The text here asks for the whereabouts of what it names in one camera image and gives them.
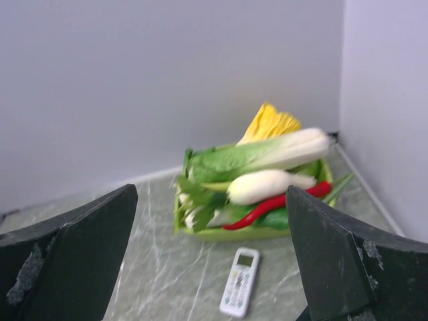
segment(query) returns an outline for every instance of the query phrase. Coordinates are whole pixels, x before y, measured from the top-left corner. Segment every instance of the basket of vegetables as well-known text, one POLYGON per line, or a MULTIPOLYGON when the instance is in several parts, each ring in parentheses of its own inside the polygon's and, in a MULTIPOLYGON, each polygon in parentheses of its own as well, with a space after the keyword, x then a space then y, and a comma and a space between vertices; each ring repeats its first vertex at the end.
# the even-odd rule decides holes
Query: basket of vegetables
POLYGON ((265 103, 237 143, 186 150, 177 177, 175 231, 205 241, 287 236, 285 192, 293 185, 334 206, 352 179, 333 182, 330 138, 265 103))

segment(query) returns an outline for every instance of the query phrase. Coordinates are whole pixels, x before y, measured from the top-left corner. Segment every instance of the countertop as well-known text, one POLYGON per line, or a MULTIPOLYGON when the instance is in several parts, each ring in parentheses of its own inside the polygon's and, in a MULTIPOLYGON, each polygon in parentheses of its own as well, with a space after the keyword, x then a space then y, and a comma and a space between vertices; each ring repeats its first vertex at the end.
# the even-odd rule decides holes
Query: countertop
MULTIPOLYGON (((350 172, 338 149, 328 163, 335 178, 350 172)), ((204 243, 173 235, 175 177, 141 182, 128 249, 104 321, 222 321, 219 311, 238 247, 261 253, 245 320, 294 321, 306 306, 298 264, 289 237, 235 243, 204 243)), ((5 218, 0 233, 43 221, 103 195, 86 193, 28 208, 5 218)), ((355 179, 336 208, 375 227, 393 231, 355 179)))

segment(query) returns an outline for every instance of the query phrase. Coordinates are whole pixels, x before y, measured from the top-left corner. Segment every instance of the black object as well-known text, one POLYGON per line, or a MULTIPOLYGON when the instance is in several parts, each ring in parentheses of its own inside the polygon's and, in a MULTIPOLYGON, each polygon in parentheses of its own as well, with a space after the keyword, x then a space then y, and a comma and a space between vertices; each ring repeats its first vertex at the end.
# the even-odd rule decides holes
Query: black object
POLYGON ((308 307, 297 321, 428 320, 428 244, 286 193, 308 307))
POLYGON ((0 235, 1 321, 99 321, 122 263, 138 195, 126 185, 0 235))

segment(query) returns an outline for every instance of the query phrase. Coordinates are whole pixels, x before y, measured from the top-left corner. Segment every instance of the remote control screen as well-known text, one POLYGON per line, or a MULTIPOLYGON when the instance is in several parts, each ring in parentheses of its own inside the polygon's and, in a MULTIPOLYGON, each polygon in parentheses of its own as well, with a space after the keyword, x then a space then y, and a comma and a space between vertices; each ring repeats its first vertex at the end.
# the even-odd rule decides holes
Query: remote control screen
POLYGON ((251 263, 253 263, 253 258, 251 256, 240 255, 238 257, 238 262, 237 263, 239 265, 244 265, 244 266, 251 267, 251 263))

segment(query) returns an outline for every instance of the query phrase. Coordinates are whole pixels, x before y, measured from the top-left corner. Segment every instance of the gray wall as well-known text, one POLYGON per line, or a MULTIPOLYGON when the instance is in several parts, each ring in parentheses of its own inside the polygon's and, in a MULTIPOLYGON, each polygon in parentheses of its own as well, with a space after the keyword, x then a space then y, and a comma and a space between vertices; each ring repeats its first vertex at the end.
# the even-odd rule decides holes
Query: gray wall
POLYGON ((347 1, 340 137, 405 234, 428 241, 428 1, 410 3, 347 1))
POLYGON ((338 129, 343 1, 2 1, 0 211, 181 164, 264 100, 338 129))

